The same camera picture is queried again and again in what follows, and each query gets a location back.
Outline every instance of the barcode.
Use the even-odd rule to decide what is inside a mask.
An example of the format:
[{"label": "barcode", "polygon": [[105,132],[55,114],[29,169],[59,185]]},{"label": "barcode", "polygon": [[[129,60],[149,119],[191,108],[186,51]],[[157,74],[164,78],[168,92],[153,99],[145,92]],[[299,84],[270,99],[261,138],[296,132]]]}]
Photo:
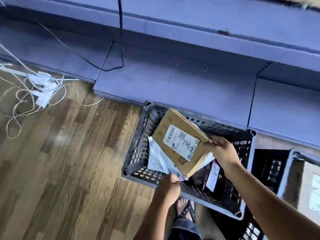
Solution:
[{"label": "barcode", "polygon": [[172,127],[172,128],[171,128],[171,130],[170,130],[169,136],[168,136],[168,138],[167,138],[167,140],[166,140],[166,142],[167,142],[167,143],[169,143],[169,141],[170,141],[170,139],[171,139],[172,135],[174,134],[174,130],[175,130],[175,128],[174,128],[174,127]]}]

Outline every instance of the qr code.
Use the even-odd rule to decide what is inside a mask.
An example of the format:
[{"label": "qr code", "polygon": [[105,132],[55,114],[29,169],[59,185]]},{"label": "qr code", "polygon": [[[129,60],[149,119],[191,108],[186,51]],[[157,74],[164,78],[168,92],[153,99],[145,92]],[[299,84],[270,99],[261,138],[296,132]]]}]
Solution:
[{"label": "qr code", "polygon": [[180,135],[179,135],[179,138],[180,138],[181,140],[184,140],[185,137],[186,137],[186,133],[183,132],[183,131],[181,131],[181,132],[180,132]]}]

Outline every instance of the parquet floor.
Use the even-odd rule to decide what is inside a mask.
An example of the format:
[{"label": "parquet floor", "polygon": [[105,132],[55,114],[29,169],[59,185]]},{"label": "parquet floor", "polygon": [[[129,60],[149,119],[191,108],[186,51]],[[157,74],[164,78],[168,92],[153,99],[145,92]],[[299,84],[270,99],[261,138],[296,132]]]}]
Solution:
[{"label": "parquet floor", "polygon": [[[0,76],[13,81],[8,73]],[[100,99],[91,84],[73,83],[83,104]],[[9,87],[0,80],[0,95]],[[141,109],[109,99],[83,107],[67,89],[58,105],[20,119],[15,139],[6,137],[7,119],[0,115],[1,240],[130,240],[148,209],[154,190],[121,177]],[[8,94],[1,106],[11,113],[15,101]],[[18,132],[15,123],[9,132]],[[258,147],[301,148],[261,135]],[[213,239],[223,239],[208,214],[196,214],[206,236],[214,231]]]}]

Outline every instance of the jeans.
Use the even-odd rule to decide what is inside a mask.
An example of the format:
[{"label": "jeans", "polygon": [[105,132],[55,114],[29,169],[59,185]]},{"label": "jeans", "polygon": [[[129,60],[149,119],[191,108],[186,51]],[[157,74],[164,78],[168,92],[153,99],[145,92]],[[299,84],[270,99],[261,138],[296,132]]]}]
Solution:
[{"label": "jeans", "polygon": [[169,233],[168,240],[202,240],[196,224],[186,218],[177,218]]}]

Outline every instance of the person's left hand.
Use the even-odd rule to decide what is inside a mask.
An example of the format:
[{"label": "person's left hand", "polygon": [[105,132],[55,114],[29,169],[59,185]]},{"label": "person's left hand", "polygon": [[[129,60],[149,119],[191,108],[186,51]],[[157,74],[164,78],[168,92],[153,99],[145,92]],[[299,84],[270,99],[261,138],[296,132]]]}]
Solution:
[{"label": "person's left hand", "polygon": [[159,182],[158,187],[154,192],[153,199],[169,208],[178,199],[180,190],[179,177],[170,173],[169,175],[164,176]]}]

